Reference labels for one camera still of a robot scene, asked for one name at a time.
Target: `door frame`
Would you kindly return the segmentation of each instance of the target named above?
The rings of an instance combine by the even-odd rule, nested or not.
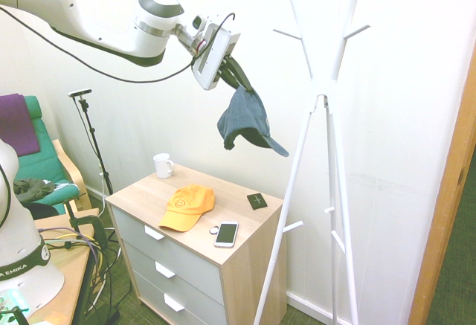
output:
[[[425,325],[476,144],[476,45],[446,159],[408,325]]]

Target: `white mug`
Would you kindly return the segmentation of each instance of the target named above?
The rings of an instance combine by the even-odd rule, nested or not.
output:
[[[154,155],[155,173],[159,178],[168,178],[172,176],[173,167],[175,164],[170,160],[170,155],[163,152]]]

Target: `green carpet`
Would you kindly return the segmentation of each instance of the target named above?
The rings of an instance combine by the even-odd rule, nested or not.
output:
[[[427,325],[476,324],[476,158],[472,159]]]
[[[101,202],[94,198],[91,198],[91,203],[93,207],[102,207]],[[103,213],[101,219],[105,228],[112,227],[112,222],[107,210]],[[115,250],[118,249],[117,243],[110,242],[109,246]],[[114,260],[115,255],[113,251],[108,251],[108,258],[109,262]],[[110,302],[116,304],[123,299],[118,305],[120,317],[114,322],[115,325],[167,325],[167,322],[163,321],[147,306],[139,303],[134,290],[129,291],[130,278],[122,256],[120,256],[119,260],[113,265],[111,270],[112,301],[109,288],[111,284],[106,283],[106,286],[97,301],[96,308],[99,308],[102,304],[109,304]],[[323,325],[323,323],[288,305],[287,313],[281,321],[281,325]]]

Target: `white drawer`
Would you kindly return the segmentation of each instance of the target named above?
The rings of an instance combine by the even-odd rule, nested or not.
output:
[[[187,309],[180,311],[172,309],[165,303],[164,293],[135,271],[134,278],[141,299],[160,312],[167,320],[172,321],[176,325],[206,325]]]
[[[132,269],[162,290],[207,325],[226,324],[225,307],[191,286],[178,275],[158,267],[156,261],[124,242]]]
[[[167,236],[160,238],[163,236],[160,231],[151,230],[128,213],[116,207],[112,207],[112,212],[118,224],[118,233],[124,241],[224,305],[219,269],[214,264],[181,247]]]

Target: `drawer handle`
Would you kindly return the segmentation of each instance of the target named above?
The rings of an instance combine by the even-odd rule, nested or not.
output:
[[[164,300],[165,300],[165,303],[168,306],[170,306],[172,309],[174,309],[176,312],[180,312],[181,310],[185,309],[182,305],[177,303],[175,300],[173,300],[171,297],[169,297],[165,293],[164,293]]]
[[[162,264],[155,262],[155,270],[162,274],[164,277],[171,278],[176,275],[173,271],[165,268]]]
[[[154,231],[153,229],[151,229],[150,227],[147,227],[147,226],[144,226],[145,229],[146,229],[146,234],[148,234],[149,236],[151,236],[152,238],[156,239],[156,240],[160,240],[160,239],[163,239],[164,238],[164,235],[163,234],[160,234],[159,232],[157,231]]]

